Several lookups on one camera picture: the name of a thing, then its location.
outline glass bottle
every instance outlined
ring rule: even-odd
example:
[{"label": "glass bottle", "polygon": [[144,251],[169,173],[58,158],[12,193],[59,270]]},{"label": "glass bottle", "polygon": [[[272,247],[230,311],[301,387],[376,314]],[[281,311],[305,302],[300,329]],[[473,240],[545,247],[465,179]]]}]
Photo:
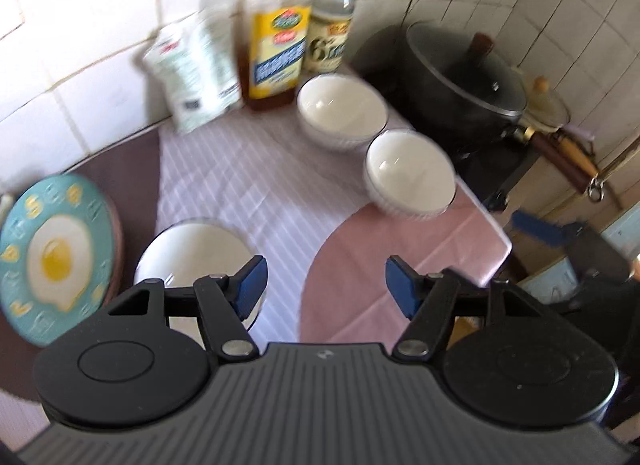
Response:
[{"label": "glass bottle", "polygon": [[338,69],[354,8],[355,0],[313,0],[305,69],[316,73]]},{"label": "glass bottle", "polygon": [[242,98],[255,111],[289,104],[305,51],[311,0],[240,0]]}]

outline brown placemat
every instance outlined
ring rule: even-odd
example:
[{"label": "brown placemat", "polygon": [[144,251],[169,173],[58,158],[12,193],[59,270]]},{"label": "brown placemat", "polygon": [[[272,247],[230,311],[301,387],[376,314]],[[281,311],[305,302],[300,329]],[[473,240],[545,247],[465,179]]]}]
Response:
[{"label": "brown placemat", "polygon": [[[73,172],[93,181],[115,205],[124,235],[120,289],[133,283],[138,260],[154,239],[160,179],[160,139],[155,128],[110,148]],[[21,338],[0,314],[0,389],[39,401],[31,369],[40,351]]]}]

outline bowl rim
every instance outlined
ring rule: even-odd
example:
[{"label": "bowl rim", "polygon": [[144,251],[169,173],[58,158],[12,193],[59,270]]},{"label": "bowl rim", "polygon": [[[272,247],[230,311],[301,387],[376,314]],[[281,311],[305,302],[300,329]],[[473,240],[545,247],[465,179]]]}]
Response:
[{"label": "bowl rim", "polygon": [[[359,85],[362,85],[367,90],[371,91],[371,93],[373,95],[375,95],[375,97],[382,104],[382,107],[385,110],[385,122],[382,125],[382,127],[380,127],[376,132],[372,132],[372,133],[369,133],[369,134],[366,134],[366,135],[363,135],[363,136],[348,136],[346,134],[340,134],[340,133],[336,133],[336,132],[325,130],[323,128],[318,127],[313,122],[311,122],[306,117],[306,114],[303,112],[303,110],[302,110],[302,108],[300,106],[300,95],[302,95],[302,90],[310,82],[313,82],[314,80],[326,79],[326,78],[337,78],[337,79],[350,80],[350,81],[355,82],[355,83],[357,83]],[[322,74],[319,74],[319,75],[317,75],[315,77],[310,78],[304,84],[302,84],[300,86],[300,89],[298,90],[298,95],[296,95],[296,107],[298,108],[298,115],[300,116],[300,118],[302,120],[304,120],[306,125],[311,127],[313,130],[316,130],[316,131],[320,132],[321,134],[324,134],[324,135],[326,135],[328,137],[333,138],[334,140],[341,140],[341,141],[345,141],[346,140],[346,141],[354,141],[354,142],[355,141],[363,142],[363,141],[367,141],[367,140],[372,140],[375,137],[377,137],[378,135],[380,135],[380,133],[385,130],[385,127],[389,123],[389,108],[386,105],[386,100],[382,97],[382,95],[380,95],[380,93],[378,93],[376,91],[376,89],[373,86],[371,86],[370,84],[367,84],[360,77],[356,77],[356,76],[353,76],[353,75],[344,75],[344,74],[341,74],[341,73],[322,73]]]},{"label": "bowl rim", "polygon": [[[447,164],[449,165],[449,167],[451,168],[451,172],[453,173],[453,196],[451,197],[451,200],[443,207],[437,210],[420,210],[417,208],[413,208],[410,206],[407,206],[404,203],[401,203],[398,201],[398,199],[396,199],[396,197],[391,196],[390,194],[380,190],[380,186],[377,185],[376,181],[374,178],[371,177],[370,171],[369,171],[369,159],[370,159],[370,150],[373,147],[373,144],[376,142],[376,140],[378,140],[379,138],[382,138],[383,136],[387,135],[390,136],[390,134],[408,134],[411,136],[415,136],[417,138],[419,138],[420,140],[426,140],[427,143],[430,143],[431,146],[435,147],[436,150],[441,153],[441,155],[444,156],[444,159],[447,161]],[[385,200],[389,201],[394,207],[397,207],[398,209],[402,210],[403,212],[405,212],[406,214],[410,214],[410,215],[414,215],[414,216],[431,216],[431,215],[438,215],[441,214],[442,212],[444,212],[444,210],[446,210],[454,201],[454,199],[456,198],[456,194],[458,193],[458,184],[456,182],[456,169],[453,166],[453,163],[451,161],[451,159],[449,158],[449,156],[447,155],[446,152],[444,152],[444,149],[441,148],[437,143],[435,143],[433,140],[431,140],[431,138],[429,138],[428,136],[421,134],[420,132],[417,132],[416,130],[413,129],[409,129],[409,128],[394,128],[394,129],[388,129],[385,132],[379,134],[372,142],[371,144],[367,147],[367,154],[364,157],[364,173],[366,175],[366,177],[369,179],[369,182],[371,184],[371,186],[376,190],[376,192],[378,194],[380,194]]]}]

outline pot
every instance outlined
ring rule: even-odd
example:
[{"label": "pot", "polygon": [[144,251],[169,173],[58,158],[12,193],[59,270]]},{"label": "pot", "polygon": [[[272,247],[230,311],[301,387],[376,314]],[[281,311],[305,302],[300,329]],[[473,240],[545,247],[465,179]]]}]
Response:
[{"label": "pot", "polygon": [[563,154],[544,129],[523,120],[527,92],[521,77],[493,46],[482,33],[470,40],[463,33],[415,22],[402,39],[399,82],[428,128],[445,135],[462,156],[512,137],[530,143],[578,193],[591,196],[593,176]]}]

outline silver bolt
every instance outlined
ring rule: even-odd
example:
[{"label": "silver bolt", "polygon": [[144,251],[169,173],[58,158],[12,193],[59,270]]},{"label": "silver bolt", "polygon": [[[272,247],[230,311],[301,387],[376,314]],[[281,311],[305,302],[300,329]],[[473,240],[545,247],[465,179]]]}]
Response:
[{"label": "silver bolt", "polygon": [[429,347],[421,340],[407,339],[398,344],[398,351],[406,357],[423,357],[429,352]]},{"label": "silver bolt", "polygon": [[247,357],[254,350],[254,345],[246,340],[228,340],[222,344],[222,351],[230,357]]}]

